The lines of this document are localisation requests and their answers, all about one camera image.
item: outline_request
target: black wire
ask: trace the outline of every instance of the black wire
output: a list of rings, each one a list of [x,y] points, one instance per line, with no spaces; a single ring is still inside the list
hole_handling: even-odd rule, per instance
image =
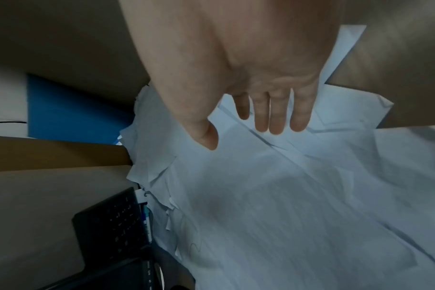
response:
[[[26,124],[24,121],[0,121],[0,124],[2,123],[18,123],[18,124]]]

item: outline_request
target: pile of white paper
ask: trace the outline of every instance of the pile of white paper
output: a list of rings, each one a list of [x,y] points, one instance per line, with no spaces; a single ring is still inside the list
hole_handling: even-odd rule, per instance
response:
[[[342,26],[322,84],[364,28]],[[120,141],[154,239],[197,288],[435,289],[435,126],[375,129],[391,106],[321,85],[307,130],[273,136],[225,95],[211,152],[147,86]]]

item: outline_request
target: blue board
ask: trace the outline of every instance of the blue board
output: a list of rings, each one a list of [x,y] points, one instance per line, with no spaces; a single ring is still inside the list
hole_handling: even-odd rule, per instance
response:
[[[115,144],[134,114],[88,94],[28,76],[28,136],[36,139]]]

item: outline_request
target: black keyboard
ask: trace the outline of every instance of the black keyboard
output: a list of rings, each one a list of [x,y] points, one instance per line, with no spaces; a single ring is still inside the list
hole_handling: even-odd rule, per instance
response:
[[[140,257],[149,245],[133,188],[76,214],[73,226],[86,269]]]

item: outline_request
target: bare skin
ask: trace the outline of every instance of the bare skin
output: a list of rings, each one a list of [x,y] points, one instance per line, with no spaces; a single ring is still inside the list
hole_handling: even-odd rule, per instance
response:
[[[214,150],[208,116],[224,93],[258,131],[304,130],[334,46],[340,0],[120,0],[133,42],[165,105]]]

